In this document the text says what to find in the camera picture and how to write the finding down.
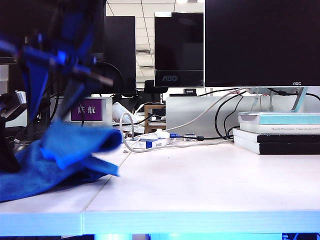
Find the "blue towel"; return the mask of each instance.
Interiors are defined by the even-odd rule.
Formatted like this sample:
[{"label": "blue towel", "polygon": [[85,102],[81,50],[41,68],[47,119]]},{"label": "blue towel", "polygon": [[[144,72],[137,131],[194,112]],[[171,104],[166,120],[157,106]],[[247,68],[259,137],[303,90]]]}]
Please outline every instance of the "blue towel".
[{"label": "blue towel", "polygon": [[111,151],[121,141],[121,133],[111,128],[54,122],[42,140],[16,154],[18,173],[0,171],[0,202],[34,196],[62,182],[79,184],[107,174],[117,176],[116,165],[91,154]]}]

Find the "ceiling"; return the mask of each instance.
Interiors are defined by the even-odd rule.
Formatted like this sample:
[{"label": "ceiling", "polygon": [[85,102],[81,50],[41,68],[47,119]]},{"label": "ceiling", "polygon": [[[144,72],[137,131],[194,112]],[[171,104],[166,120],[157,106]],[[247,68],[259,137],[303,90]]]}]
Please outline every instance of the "ceiling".
[{"label": "ceiling", "polygon": [[135,16],[137,83],[155,77],[155,13],[203,11],[203,1],[196,0],[107,0],[107,16]]}]

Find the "purple sign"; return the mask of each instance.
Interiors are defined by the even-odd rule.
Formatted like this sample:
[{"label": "purple sign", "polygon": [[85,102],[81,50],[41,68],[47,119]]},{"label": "purple sign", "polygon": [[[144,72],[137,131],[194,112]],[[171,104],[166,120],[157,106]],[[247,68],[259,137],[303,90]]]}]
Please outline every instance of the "purple sign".
[{"label": "purple sign", "polygon": [[102,121],[102,99],[84,99],[81,106],[71,110],[71,121],[82,121],[81,111],[85,121]]}]

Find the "black book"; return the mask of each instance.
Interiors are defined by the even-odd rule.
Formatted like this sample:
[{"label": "black book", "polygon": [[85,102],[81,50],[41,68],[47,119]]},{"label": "black book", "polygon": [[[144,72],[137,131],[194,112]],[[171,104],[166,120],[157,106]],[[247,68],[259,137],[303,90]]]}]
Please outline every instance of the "black book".
[{"label": "black book", "polygon": [[256,143],[320,143],[320,134],[262,134],[233,129],[233,135]]},{"label": "black book", "polygon": [[234,143],[261,155],[318,155],[320,142],[254,142],[234,136]]}]

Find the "black monitor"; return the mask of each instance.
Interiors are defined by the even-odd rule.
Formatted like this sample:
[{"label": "black monitor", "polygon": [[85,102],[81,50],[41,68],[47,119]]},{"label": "black monitor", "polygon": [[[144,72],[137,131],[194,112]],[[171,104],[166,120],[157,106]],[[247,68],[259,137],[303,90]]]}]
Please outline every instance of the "black monitor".
[{"label": "black monitor", "polygon": [[320,0],[205,1],[205,86],[319,86]]},{"label": "black monitor", "polygon": [[134,16],[106,16],[104,19],[103,61],[116,67],[122,75],[113,87],[102,94],[137,92],[136,84],[136,19]]},{"label": "black monitor", "polygon": [[154,18],[156,87],[204,86],[204,14]]}]

